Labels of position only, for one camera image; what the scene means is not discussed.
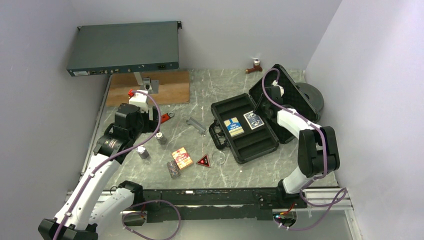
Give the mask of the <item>blue playing card deck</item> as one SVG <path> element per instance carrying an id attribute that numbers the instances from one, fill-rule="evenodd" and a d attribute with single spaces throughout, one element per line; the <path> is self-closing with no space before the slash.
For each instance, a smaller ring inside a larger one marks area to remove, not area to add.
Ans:
<path id="1" fill-rule="evenodd" d="M 261 119 L 260 116 L 256 115 L 253 111 L 249 111 L 245 114 L 243 114 L 243 117 L 245 118 L 248 126 L 251 130 L 258 129 L 265 125 L 264 121 Z"/>

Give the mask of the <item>black poker set case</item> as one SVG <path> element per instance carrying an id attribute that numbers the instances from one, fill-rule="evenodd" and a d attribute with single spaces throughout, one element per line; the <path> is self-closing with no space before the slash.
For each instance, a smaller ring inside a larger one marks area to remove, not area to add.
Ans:
<path id="1" fill-rule="evenodd" d="M 264 96 L 263 89 L 272 96 L 270 87 L 274 81 L 284 90 L 281 98 L 272 98 L 276 103 L 295 109 L 314 123 L 321 118 L 325 104 L 321 92 L 308 83 L 294 82 L 280 64 L 272 68 L 248 93 L 211 104 L 214 117 L 209 126 L 211 139 L 218 150 L 230 148 L 238 164 L 272 153 L 280 144 L 294 139 L 292 133 L 277 123 L 279 108 Z"/>

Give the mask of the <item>blue 10 chip stack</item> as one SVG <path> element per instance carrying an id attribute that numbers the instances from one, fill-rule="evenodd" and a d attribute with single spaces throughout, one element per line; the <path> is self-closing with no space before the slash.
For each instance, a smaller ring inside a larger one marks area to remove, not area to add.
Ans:
<path id="1" fill-rule="evenodd" d="M 166 145 L 168 142 L 168 139 L 165 137 L 164 133 L 160 131 L 155 134 L 155 139 L 160 145 Z"/>

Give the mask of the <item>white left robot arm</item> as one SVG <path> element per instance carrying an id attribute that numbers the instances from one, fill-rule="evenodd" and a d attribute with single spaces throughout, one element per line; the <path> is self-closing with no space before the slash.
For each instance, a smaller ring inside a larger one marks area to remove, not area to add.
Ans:
<path id="1" fill-rule="evenodd" d="M 157 104 L 145 110 L 139 103 L 123 103 L 115 120 L 97 141 L 88 168 L 63 207 L 52 219 L 43 219 L 38 232 L 44 240 L 97 240 L 109 221 L 121 211 L 139 209 L 144 203 L 143 186 L 124 181 L 106 201 L 97 206 L 109 179 L 136 148 L 141 134 L 152 139 L 160 129 Z"/>

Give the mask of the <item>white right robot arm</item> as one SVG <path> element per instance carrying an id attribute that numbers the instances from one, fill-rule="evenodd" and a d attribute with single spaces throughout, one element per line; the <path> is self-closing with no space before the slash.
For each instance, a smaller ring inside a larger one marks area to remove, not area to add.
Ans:
<path id="1" fill-rule="evenodd" d="M 313 181 L 324 178 L 340 167 L 335 130 L 330 126 L 313 123 L 288 105 L 280 105 L 283 88 L 279 85 L 262 87 L 255 113 L 276 117 L 275 122 L 298 139 L 297 167 L 278 183 L 276 203 L 287 208 L 295 195 Z"/>

